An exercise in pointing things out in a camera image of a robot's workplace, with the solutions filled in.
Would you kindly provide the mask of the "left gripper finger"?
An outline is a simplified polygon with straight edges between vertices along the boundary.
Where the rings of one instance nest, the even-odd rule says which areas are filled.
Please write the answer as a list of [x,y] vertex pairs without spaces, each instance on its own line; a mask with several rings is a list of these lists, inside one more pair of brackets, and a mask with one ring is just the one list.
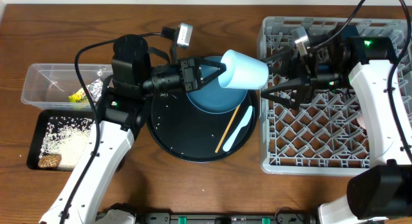
[[218,71],[226,71],[226,65],[224,63],[204,59],[201,57],[195,57],[193,58],[193,60],[196,68],[199,68],[201,65],[205,65],[215,67],[218,69]]
[[218,78],[221,74],[225,72],[224,64],[213,65],[212,68],[216,68],[211,74],[203,76],[202,66],[198,67],[199,79],[198,79],[198,90],[204,88],[206,85],[210,84],[214,79]]

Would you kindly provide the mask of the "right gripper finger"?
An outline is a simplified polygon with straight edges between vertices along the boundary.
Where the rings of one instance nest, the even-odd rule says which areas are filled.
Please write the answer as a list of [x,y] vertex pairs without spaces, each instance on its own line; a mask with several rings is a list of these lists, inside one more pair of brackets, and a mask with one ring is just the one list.
[[292,73],[294,71],[294,58],[292,50],[281,50],[274,55],[261,59],[270,73]]
[[281,104],[285,108],[299,109],[310,90],[309,79],[307,77],[298,77],[261,90],[261,98]]

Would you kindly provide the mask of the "light blue plastic cup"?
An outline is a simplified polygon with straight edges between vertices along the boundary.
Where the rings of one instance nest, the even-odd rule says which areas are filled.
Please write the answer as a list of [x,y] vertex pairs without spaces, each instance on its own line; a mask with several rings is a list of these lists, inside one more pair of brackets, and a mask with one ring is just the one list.
[[226,65],[226,71],[218,77],[222,88],[257,90],[268,81],[268,66],[240,52],[226,51],[221,63]]

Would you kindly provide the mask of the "yellow foil snack wrapper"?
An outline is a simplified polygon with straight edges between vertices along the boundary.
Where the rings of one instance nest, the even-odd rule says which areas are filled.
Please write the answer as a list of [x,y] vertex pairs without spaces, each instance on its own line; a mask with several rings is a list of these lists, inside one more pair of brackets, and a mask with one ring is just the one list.
[[[89,95],[93,102],[97,102],[102,93],[103,82],[101,79],[97,79],[91,84],[86,85]],[[86,96],[86,92],[83,88],[80,88],[76,93],[70,95],[68,97],[69,102],[71,103],[86,103],[88,102],[88,98]]]

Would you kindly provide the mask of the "white rice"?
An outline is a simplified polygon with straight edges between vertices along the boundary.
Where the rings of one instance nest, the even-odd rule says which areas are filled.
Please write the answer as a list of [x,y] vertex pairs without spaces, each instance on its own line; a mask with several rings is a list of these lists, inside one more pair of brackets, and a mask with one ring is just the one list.
[[62,160],[55,170],[72,171],[88,143],[90,132],[91,129],[87,131],[84,128],[64,126],[57,133],[47,133],[43,139],[40,158],[48,154],[60,154]]

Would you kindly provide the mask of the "brown walnut cookie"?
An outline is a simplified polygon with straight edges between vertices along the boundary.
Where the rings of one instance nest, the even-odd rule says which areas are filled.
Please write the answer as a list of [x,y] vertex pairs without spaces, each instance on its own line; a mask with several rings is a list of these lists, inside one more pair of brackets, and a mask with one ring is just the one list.
[[62,156],[60,154],[48,154],[42,156],[37,165],[38,167],[43,169],[55,169],[58,168],[59,164],[61,163],[61,160]]

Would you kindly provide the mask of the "pink plastic cup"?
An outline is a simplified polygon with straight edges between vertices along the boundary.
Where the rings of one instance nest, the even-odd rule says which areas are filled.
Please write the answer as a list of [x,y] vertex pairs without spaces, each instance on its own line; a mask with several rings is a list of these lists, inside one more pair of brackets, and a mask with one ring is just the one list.
[[360,113],[360,114],[357,116],[356,121],[357,121],[358,125],[359,125],[361,128],[366,129],[366,124],[365,124],[365,122],[364,122],[364,117],[363,117],[362,113]]

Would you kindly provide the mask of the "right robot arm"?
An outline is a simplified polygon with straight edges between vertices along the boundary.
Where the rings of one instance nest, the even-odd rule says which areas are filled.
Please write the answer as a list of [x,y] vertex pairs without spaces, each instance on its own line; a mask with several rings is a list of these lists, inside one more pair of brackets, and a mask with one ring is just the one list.
[[389,37],[365,37],[344,24],[323,35],[292,31],[297,56],[279,55],[287,81],[262,97],[297,109],[318,89],[353,89],[370,148],[371,167],[353,177],[346,194],[317,209],[318,223],[365,223],[411,215],[411,125],[402,101],[396,53]]

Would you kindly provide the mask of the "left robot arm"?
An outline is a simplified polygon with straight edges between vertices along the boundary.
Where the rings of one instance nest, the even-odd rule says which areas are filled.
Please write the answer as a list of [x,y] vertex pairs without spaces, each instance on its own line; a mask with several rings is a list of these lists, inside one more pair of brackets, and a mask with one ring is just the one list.
[[95,125],[80,160],[41,223],[96,223],[108,185],[151,112],[155,96],[202,89],[227,69],[200,57],[170,59],[146,36],[113,39],[113,73],[91,104]]

